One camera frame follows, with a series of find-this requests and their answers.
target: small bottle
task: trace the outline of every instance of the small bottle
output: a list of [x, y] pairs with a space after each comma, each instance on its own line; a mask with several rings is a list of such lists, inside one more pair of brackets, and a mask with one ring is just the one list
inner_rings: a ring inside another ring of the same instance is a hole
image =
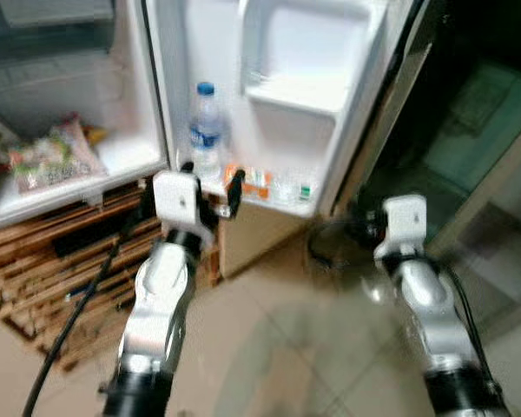
[[298, 175], [293, 169], [285, 169], [274, 176], [272, 196], [275, 202], [295, 204], [311, 201], [313, 181], [308, 175]]
[[197, 84], [198, 106], [189, 125], [191, 159], [194, 172], [201, 178], [220, 175], [221, 117], [214, 99], [212, 83]]

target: black wire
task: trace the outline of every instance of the black wire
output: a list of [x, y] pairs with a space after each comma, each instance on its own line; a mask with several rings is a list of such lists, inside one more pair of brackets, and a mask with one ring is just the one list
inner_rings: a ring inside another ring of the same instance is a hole
[[450, 278], [450, 281], [452, 281], [453, 286], [458, 291], [459, 299], [461, 300], [461, 304], [463, 305], [463, 311], [465, 313], [465, 318], [467, 319], [467, 326], [469, 327], [469, 335], [471, 337], [471, 341], [475, 347], [475, 350], [477, 351], [477, 356], [478, 356], [478, 359], [480, 360], [481, 367], [483, 368], [483, 371], [485, 372], [485, 376], [490, 382], [494, 382], [494, 384], [496, 384], [496, 382], [494, 381], [494, 378], [492, 377], [492, 372], [490, 370], [490, 367], [488, 366], [488, 361], [486, 360], [485, 350], [483, 349], [483, 344], [480, 340], [480, 335], [478, 334], [477, 325], [475, 324], [475, 320], [472, 316], [471, 305], [469, 304], [469, 300], [467, 298], [467, 294], [465, 293], [463, 285], [461, 284], [461, 280], [459, 279], [458, 275], [453, 271], [452, 268], [450, 268], [449, 266], [447, 266], [445, 264], [442, 264], [441, 266], [447, 273], [448, 277]]
[[48, 376], [48, 373], [50, 371], [50, 368], [52, 367], [52, 364], [54, 363], [54, 360], [60, 352], [60, 348], [62, 347], [63, 342], [68, 337], [69, 332], [71, 331], [73, 325], [77, 320], [77, 317], [79, 316], [79, 314], [81, 314], [87, 302], [93, 297], [93, 295], [95, 295], [96, 287], [98, 286], [98, 284], [104, 278], [106, 278], [106, 275], [110, 270], [112, 261], [118, 255], [120, 246], [128, 240], [128, 238], [131, 236], [131, 232], [133, 231], [135, 225], [143, 218], [148, 206], [152, 203], [151, 196], [152, 186], [150, 185], [150, 182], [147, 182], [147, 187], [145, 188], [145, 191], [142, 194], [139, 206], [129, 215], [128, 220], [123, 225], [122, 230], [120, 230], [117, 242], [115, 243], [114, 247], [110, 250], [106, 261], [104, 261], [104, 263], [102, 264], [100, 272], [87, 287], [87, 290], [85, 291], [85, 296], [76, 304], [75, 310], [68, 318], [68, 321], [64, 325], [62, 332], [58, 335], [58, 337], [56, 337], [54, 344], [52, 345], [50, 351], [46, 355], [46, 359], [44, 360], [43, 365], [41, 366], [41, 369], [38, 373], [38, 376], [35, 379], [35, 382], [33, 382], [33, 387], [31, 388], [29, 397], [27, 397], [27, 401], [25, 402], [25, 407], [23, 409], [23, 417], [30, 417], [33, 414], [36, 401], [38, 400], [38, 395], [41, 393], [41, 390], [43, 389], [44, 381]]
[[486, 359], [485, 350], [483, 349], [482, 341], [480, 340], [480, 335], [478, 333], [477, 325], [475, 324], [475, 320], [472, 316], [471, 304], [469, 303], [469, 299], [467, 298], [467, 294], [465, 289], [463, 288], [463, 284], [459, 279], [459, 276], [455, 273], [455, 271], [449, 266], [436, 259], [431, 258], [428, 255], [424, 256], [430, 263], [438, 266], [445, 270], [448, 275], [448, 278], [453, 283], [453, 286], [458, 292], [459, 299], [461, 300], [461, 304], [463, 306], [463, 311], [465, 314], [465, 318], [467, 321], [467, 326], [469, 327], [469, 337], [471, 338], [471, 342], [475, 347], [475, 351], [477, 352], [478, 360], [480, 361], [480, 366], [485, 374], [486, 381], [488, 383], [488, 388], [493, 391], [499, 398], [503, 398], [502, 388], [501, 386], [494, 380], [492, 376], [492, 372], [490, 367], [488, 366], [488, 360]]
[[340, 225], [340, 224], [347, 224], [347, 221], [338, 220], [338, 221], [333, 221], [333, 222], [322, 223], [319, 226], [315, 226], [311, 230], [311, 233], [309, 233], [309, 236], [307, 237], [307, 253], [308, 253], [309, 257], [311, 259], [317, 261], [319, 264], [321, 264], [324, 268], [327, 268], [327, 269], [340, 270], [340, 269], [345, 269], [345, 268], [352, 266], [352, 263], [348, 262], [348, 261], [342, 261], [342, 262], [333, 261], [331, 258], [324, 256], [321, 253], [316, 252], [313, 248], [314, 240], [317, 237], [319, 237], [320, 232], [323, 232], [328, 227], [332, 227], [332, 226], [336, 226], [336, 225]]

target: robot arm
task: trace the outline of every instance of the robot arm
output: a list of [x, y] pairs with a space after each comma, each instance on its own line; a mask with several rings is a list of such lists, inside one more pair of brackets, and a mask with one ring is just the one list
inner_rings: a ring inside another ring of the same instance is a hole
[[374, 250], [374, 260], [392, 278], [406, 308], [436, 415], [509, 416], [484, 353], [478, 354], [458, 316], [452, 287], [423, 250], [425, 198], [394, 197], [385, 201], [384, 211], [386, 237]]
[[189, 171], [162, 171], [153, 179], [156, 214], [170, 231], [135, 278], [135, 305], [120, 342], [115, 374], [102, 388], [108, 396], [103, 415], [165, 414], [201, 251], [212, 244], [219, 217], [231, 219], [239, 207], [242, 170], [228, 187], [228, 205], [214, 208], [202, 199], [200, 182]]

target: water bottle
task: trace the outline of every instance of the water bottle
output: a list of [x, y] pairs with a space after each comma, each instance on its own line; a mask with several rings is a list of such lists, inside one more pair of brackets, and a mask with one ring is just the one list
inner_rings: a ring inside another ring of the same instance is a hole
[[201, 178], [220, 175], [221, 117], [212, 83], [197, 84], [198, 106], [189, 125], [191, 159]]

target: refrigerator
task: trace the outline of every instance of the refrigerator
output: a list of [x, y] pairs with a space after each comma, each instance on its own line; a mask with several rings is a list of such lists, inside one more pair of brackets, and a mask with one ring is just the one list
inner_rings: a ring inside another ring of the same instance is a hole
[[[224, 162], [273, 176], [267, 199], [245, 202], [304, 218], [328, 214], [428, 4], [85, 0], [39, 9], [39, 3], [0, 0], [1, 30], [99, 24], [78, 47], [52, 42], [46, 49], [39, 41], [42, 50], [5, 54], [0, 116], [20, 135], [39, 137], [76, 111], [109, 132], [95, 146], [107, 174], [25, 194], [11, 175], [0, 175], [0, 228], [68, 203], [97, 203], [109, 189], [178, 169], [188, 158], [196, 85], [204, 81], [214, 84], [227, 121]], [[221, 177], [202, 178], [201, 185], [225, 193]], [[308, 187], [307, 198], [301, 187]]]

